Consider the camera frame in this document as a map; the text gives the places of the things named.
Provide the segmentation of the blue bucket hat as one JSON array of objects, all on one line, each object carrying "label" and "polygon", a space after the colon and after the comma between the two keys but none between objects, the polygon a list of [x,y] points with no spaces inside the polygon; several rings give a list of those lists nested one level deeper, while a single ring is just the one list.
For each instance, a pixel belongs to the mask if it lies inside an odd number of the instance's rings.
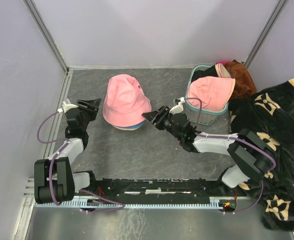
[{"label": "blue bucket hat", "polygon": [[114,126],[115,128],[119,129],[119,130],[123,130],[123,131],[134,131],[134,130],[137,130],[139,129],[140,127],[142,127],[145,123],[145,120],[138,123],[138,124],[135,124],[135,125],[132,125],[132,126],[123,126],[123,127],[120,127],[120,126]]}]

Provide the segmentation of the beige bucket hat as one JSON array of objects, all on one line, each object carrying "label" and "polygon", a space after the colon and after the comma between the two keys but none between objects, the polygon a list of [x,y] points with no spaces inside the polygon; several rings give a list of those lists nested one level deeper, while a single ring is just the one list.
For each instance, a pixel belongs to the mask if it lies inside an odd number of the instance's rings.
[{"label": "beige bucket hat", "polygon": [[142,124],[136,124],[133,126],[126,126],[126,127],[120,127],[120,126],[116,126],[116,125],[112,125],[112,126],[116,129],[119,129],[122,131],[134,131],[134,130],[139,129],[142,126]]}]

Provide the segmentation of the pink bucket hat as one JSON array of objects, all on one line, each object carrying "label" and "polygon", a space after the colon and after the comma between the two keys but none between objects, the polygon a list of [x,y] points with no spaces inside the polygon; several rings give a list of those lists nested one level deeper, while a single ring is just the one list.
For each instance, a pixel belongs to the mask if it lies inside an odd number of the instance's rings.
[{"label": "pink bucket hat", "polygon": [[109,80],[102,111],[106,122],[121,128],[135,126],[145,120],[142,114],[151,110],[151,102],[135,77],[119,74]]},{"label": "pink bucket hat", "polygon": [[235,83],[234,78],[214,76],[198,78],[189,86],[187,92],[188,101],[192,106],[199,108],[201,105],[197,99],[200,99],[202,109],[220,112],[231,98]]}]

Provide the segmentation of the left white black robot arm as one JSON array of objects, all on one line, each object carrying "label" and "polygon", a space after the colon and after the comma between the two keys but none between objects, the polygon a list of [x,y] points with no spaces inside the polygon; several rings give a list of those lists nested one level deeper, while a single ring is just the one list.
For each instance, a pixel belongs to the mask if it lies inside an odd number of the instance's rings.
[{"label": "left white black robot arm", "polygon": [[75,192],[82,190],[86,195],[93,195],[98,183],[91,170],[72,172],[71,164],[86,148],[89,142],[87,127],[95,121],[100,109],[101,99],[77,100],[72,104],[69,99],[62,102],[62,107],[46,119],[64,114],[67,127],[64,131],[62,146],[48,158],[34,163],[34,198],[38,204],[60,205],[71,201]]}]

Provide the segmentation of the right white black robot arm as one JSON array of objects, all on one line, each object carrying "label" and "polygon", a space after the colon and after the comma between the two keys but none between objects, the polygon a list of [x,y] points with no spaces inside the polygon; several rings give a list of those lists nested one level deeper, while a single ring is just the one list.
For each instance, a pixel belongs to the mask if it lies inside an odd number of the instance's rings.
[{"label": "right white black robot arm", "polygon": [[235,162],[216,183],[218,193],[229,195],[240,183],[260,182],[276,167],[275,153],[257,134],[242,129],[233,134],[209,134],[196,130],[186,114],[175,113],[166,105],[142,116],[158,130],[166,130],[189,153],[215,153],[230,156]]}]

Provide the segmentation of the beige pink stacked hats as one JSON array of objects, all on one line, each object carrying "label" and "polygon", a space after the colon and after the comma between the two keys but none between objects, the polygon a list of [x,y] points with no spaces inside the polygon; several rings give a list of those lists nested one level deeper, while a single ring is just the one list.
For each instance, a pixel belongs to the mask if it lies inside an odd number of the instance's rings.
[{"label": "beige pink stacked hats", "polygon": [[216,63],[214,66],[219,78],[231,78],[231,74],[222,63]]}]

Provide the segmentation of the teal plastic basket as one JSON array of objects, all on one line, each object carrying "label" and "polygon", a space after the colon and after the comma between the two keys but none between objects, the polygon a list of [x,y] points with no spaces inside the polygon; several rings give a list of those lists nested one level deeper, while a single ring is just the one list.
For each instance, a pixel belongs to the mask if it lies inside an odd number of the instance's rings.
[{"label": "teal plastic basket", "polygon": [[[190,88],[190,85],[192,83],[192,77],[196,71],[206,71],[208,69],[212,69],[213,65],[208,65],[208,64],[200,64],[196,65],[190,74],[186,92],[185,92],[185,99],[188,97],[188,91]],[[190,104],[189,101],[185,102],[185,114],[187,116],[187,119],[196,124],[204,125],[204,126],[210,126],[213,124],[213,122],[217,119],[218,116],[223,115],[227,110],[228,110],[228,102],[224,105],[222,110],[220,111],[211,111],[207,109],[202,109],[200,116],[199,116],[199,108],[194,107],[193,105]]]}]

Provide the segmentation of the red cloth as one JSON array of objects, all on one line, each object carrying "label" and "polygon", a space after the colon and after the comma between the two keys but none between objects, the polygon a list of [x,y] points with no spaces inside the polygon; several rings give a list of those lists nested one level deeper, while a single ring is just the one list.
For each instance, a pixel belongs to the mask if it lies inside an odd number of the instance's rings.
[{"label": "red cloth", "polygon": [[222,65],[225,65],[227,63],[229,63],[230,61],[229,60],[224,60],[224,61],[219,61],[217,62],[216,64],[222,64]]}]

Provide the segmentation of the brown cloth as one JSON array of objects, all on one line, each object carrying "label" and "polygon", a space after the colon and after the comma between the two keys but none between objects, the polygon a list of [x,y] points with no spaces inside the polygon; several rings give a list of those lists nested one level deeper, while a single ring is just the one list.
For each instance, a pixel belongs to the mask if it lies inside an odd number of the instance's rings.
[{"label": "brown cloth", "polygon": [[235,86],[230,101],[238,98],[245,99],[257,93],[256,85],[248,69],[240,62],[229,61],[224,64],[231,77],[235,79]]}]

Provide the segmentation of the black floral blanket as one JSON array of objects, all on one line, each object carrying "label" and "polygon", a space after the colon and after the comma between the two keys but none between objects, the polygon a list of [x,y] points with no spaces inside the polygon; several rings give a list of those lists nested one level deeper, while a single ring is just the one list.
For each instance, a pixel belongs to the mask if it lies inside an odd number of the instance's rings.
[{"label": "black floral blanket", "polygon": [[265,228],[294,232],[294,78],[249,98],[235,98],[228,110],[231,132],[251,130],[274,151],[276,162],[263,184],[249,180],[239,187],[259,199]]}]

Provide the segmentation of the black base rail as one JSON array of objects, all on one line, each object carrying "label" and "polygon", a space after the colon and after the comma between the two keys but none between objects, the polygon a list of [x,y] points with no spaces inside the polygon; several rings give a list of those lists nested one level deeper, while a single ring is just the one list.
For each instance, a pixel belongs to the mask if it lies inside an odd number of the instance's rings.
[{"label": "black base rail", "polygon": [[206,204],[210,198],[234,199],[238,190],[221,181],[197,179],[97,180],[86,190],[122,204]]}]

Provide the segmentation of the left aluminium corner post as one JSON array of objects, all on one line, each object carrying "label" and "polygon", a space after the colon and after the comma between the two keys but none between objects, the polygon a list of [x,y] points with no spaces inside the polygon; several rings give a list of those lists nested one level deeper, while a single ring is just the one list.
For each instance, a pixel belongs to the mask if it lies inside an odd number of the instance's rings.
[{"label": "left aluminium corner post", "polygon": [[49,49],[53,53],[53,55],[54,55],[55,59],[57,60],[58,64],[60,65],[62,70],[67,73],[69,71],[69,67],[66,64],[62,54],[60,53],[60,51],[59,51],[59,49],[58,49],[58,47],[57,47],[51,33],[50,33],[50,31],[46,27],[46,24],[44,23],[44,20],[41,17],[41,14],[39,13],[39,10],[38,10],[36,4],[34,3],[33,0],[23,0],[23,3],[25,4],[28,11],[30,12],[34,22],[36,23],[40,33],[44,37],[47,45],[49,46]]}]

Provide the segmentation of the aluminium corner post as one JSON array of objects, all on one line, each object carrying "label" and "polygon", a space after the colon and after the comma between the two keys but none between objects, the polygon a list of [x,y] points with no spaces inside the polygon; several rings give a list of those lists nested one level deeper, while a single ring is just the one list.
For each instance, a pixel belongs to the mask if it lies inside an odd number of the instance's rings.
[{"label": "aluminium corner post", "polygon": [[274,27],[275,23],[277,22],[279,16],[281,15],[282,11],[284,10],[287,0],[279,0],[274,7],[271,15],[269,16],[268,20],[266,21],[261,33],[259,34],[255,44],[253,45],[248,57],[244,61],[244,66],[249,69],[251,64],[253,63],[254,59],[256,58],[259,50],[261,49],[263,43],[267,39],[269,33],[271,32],[272,28]]},{"label": "aluminium corner post", "polygon": [[60,53],[60,51],[59,51],[59,49],[58,49],[58,47],[57,47],[51,33],[50,33],[50,31],[46,27],[46,24],[44,23],[44,20],[41,17],[41,14],[39,13],[39,10],[38,10],[36,4],[34,3],[33,0],[23,0],[23,3],[25,4],[28,11],[30,12],[34,22],[36,23],[40,33],[44,37],[47,45],[49,46],[49,49],[53,53],[53,55],[54,55],[55,59],[57,60],[58,64],[60,65],[62,70],[67,73],[69,71],[69,67],[66,64],[62,54]]}]

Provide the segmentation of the right aluminium corner post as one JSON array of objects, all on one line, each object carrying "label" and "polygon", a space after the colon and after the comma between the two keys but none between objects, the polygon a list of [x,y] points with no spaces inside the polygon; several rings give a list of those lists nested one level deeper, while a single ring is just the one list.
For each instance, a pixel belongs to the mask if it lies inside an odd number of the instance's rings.
[{"label": "right aluminium corner post", "polygon": [[282,11],[284,10],[287,0],[279,0],[274,7],[271,15],[269,16],[268,20],[266,21],[261,33],[259,34],[255,44],[253,45],[248,57],[244,61],[244,66],[249,69],[251,64],[253,63],[254,59],[256,58],[259,50],[261,49],[263,43],[267,39],[269,33],[271,32],[272,28],[274,27],[275,23],[277,22],[279,16],[281,15]]}]

